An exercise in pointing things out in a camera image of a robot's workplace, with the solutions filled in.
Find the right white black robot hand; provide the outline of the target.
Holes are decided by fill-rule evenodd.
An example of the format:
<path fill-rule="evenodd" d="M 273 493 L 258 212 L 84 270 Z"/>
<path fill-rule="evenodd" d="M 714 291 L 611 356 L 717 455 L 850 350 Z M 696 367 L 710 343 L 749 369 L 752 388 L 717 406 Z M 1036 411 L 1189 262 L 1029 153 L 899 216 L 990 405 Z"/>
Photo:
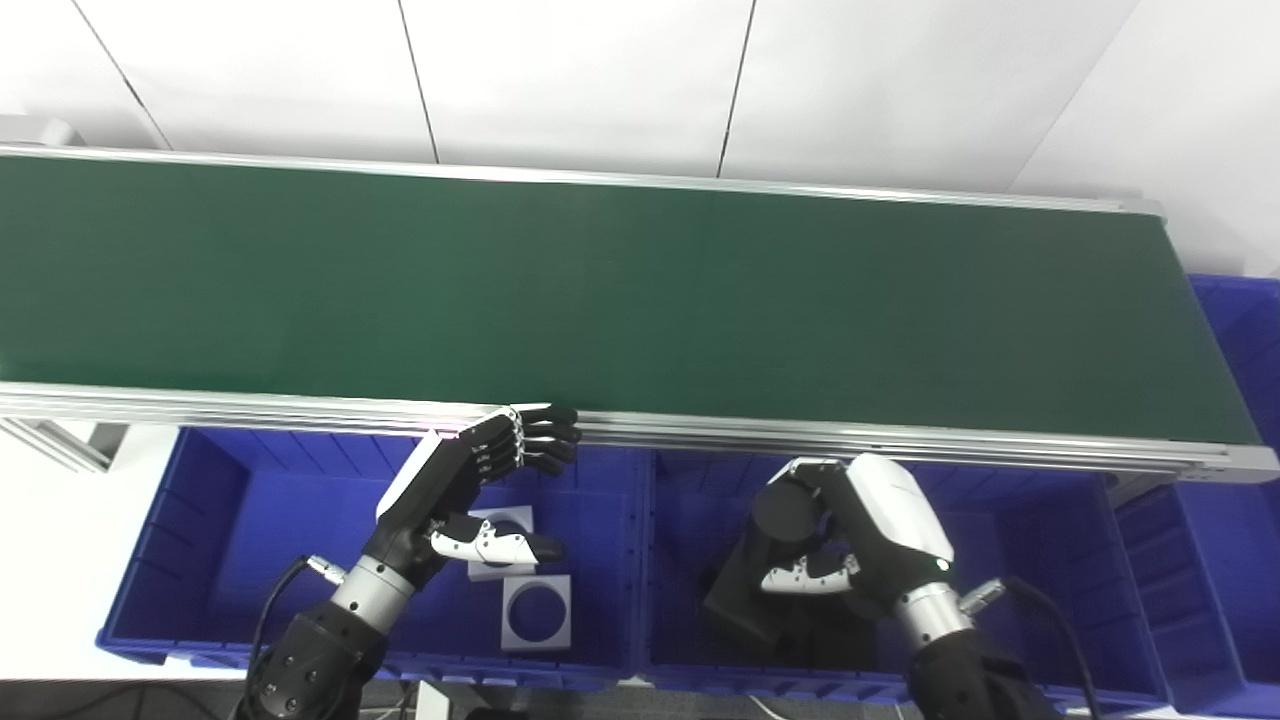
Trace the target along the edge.
<path fill-rule="evenodd" d="M 961 615 L 951 584 L 955 551 L 916 478 L 878 454 L 842 461 L 796 457 L 762 500 L 797 501 L 806 520 L 796 539 L 763 520 L 774 544 L 754 574 L 767 594 L 840 596 L 864 619 Z"/>

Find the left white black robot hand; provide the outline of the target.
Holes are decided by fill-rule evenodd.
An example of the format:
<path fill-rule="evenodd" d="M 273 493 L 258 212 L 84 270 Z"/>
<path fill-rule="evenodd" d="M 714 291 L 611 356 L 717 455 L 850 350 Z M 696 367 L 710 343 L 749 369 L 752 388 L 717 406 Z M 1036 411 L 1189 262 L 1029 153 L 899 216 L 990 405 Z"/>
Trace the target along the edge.
<path fill-rule="evenodd" d="M 545 564 L 564 559 L 552 537 L 502 536 L 471 515 L 480 489 L 532 468 L 558 477 L 577 457 L 582 432 L 576 410 L 556 404 L 503 406 L 449 439 L 425 438 L 412 456 L 413 474 L 362 548 L 375 565 L 421 591 L 451 559 L 498 564 Z"/>

